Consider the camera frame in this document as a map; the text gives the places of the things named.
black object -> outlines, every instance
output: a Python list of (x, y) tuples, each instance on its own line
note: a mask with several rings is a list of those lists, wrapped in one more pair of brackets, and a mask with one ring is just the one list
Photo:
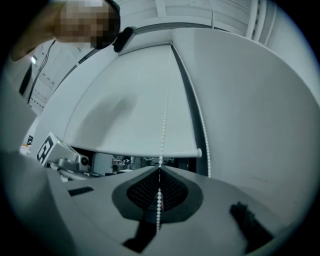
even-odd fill
[(203, 202), (202, 190), (196, 183), (165, 166), (154, 167), (119, 185), (112, 193), (112, 201), (124, 218), (141, 221), (158, 188), (161, 188), (163, 195), (162, 223), (186, 221)]
[(88, 172), (88, 171), (85, 171), (85, 172), (82, 172), (82, 171), (74, 171), (74, 173), (79, 173), (79, 174), (84, 174), (88, 177), (93, 177), (93, 178), (101, 178), (101, 177), (104, 177), (104, 175), (100, 174), (100, 173), (97, 173), (97, 172)]
[(81, 158), (81, 164), (83, 164), (84, 166), (87, 166), (88, 163), (89, 163), (89, 160), (87, 158), (85, 158), (85, 157)]
[(151, 157), (141, 157), (140, 159), (141, 167), (147, 167), (152, 165), (152, 158)]
[(137, 253), (141, 253), (156, 235), (156, 224), (141, 221), (135, 237), (127, 240), (123, 245)]
[(28, 141), (27, 141), (27, 145), (31, 145), (32, 144), (32, 141), (34, 140), (34, 137), (30, 136), (28, 137)]
[(38, 154), (36, 155), (36, 159), (43, 164), (43, 162), (45, 161), (47, 155), (50, 152), (50, 149), (54, 146), (54, 143), (52, 141), (51, 136), (49, 135), (46, 140), (44, 141), (44, 143), (42, 144)]
[(255, 215), (248, 209), (246, 204), (238, 202), (237, 204), (231, 205), (230, 213), (248, 241), (246, 253), (253, 252), (274, 238), (256, 220)]
[(26, 89), (27, 89), (28, 84), (29, 84), (30, 79), (31, 79), (31, 75), (32, 75), (32, 64), (30, 64), (30, 67), (29, 67), (28, 71), (26, 72), (26, 74), (25, 74), (25, 76), (24, 76), (24, 78), (22, 80), (22, 83), (21, 83), (21, 86), (20, 86), (20, 89), (19, 89), (19, 93), (21, 95), (25, 94)]
[(120, 6), (114, 0), (106, 1), (120, 14)]
[(93, 166), (92, 161), (93, 161), (93, 158), (94, 158), (94, 154), (95, 154), (96, 152), (90, 151), (90, 150), (86, 150), (86, 149), (82, 149), (82, 148), (78, 148), (78, 147), (74, 147), (74, 146), (72, 146), (72, 148), (73, 148), (75, 151), (77, 151), (80, 155), (86, 156), (87, 159), (88, 159), (88, 165), (89, 165), (90, 167)]
[(90, 191), (93, 191), (94, 189), (90, 186), (86, 186), (86, 187), (81, 187), (81, 188), (76, 188), (76, 189), (72, 189), (72, 190), (68, 190), (70, 196), (74, 197), (77, 195), (81, 195), (84, 193), (88, 193)]
[(113, 172), (113, 173), (117, 173), (117, 172), (118, 172), (118, 169), (119, 169), (119, 168), (118, 168), (118, 165), (115, 165), (115, 164), (112, 165), (112, 172)]
[(135, 32), (135, 28), (128, 26), (126, 27), (117, 37), (115, 42), (113, 43), (113, 49), (116, 53), (120, 53), (123, 48), (129, 43), (130, 39)]

person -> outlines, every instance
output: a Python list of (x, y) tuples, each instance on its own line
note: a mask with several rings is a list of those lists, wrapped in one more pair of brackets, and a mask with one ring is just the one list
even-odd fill
[(52, 0), (12, 47), (0, 77), (0, 150), (19, 150), (35, 114), (19, 95), (37, 46), (50, 41), (102, 49), (120, 32), (120, 8), (112, 0)]

black mesh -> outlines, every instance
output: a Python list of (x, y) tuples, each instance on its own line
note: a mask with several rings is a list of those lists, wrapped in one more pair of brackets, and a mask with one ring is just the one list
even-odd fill
[(187, 198), (187, 187), (167, 172), (161, 172), (160, 183), (165, 211), (180, 205)]
[(127, 191), (128, 198), (143, 210), (147, 210), (159, 188), (159, 171), (155, 171)]
[(154, 171), (127, 191), (128, 198), (143, 210), (147, 210), (158, 192), (159, 186), (163, 194), (164, 211), (180, 205), (188, 195), (187, 187), (165, 171)]
[(81, 195), (84, 193), (88, 193), (90, 191), (93, 191), (94, 189), (90, 186), (86, 186), (86, 187), (81, 187), (81, 188), (76, 188), (76, 189), (72, 189), (72, 190), (68, 190), (70, 196), (77, 196), (77, 195)]

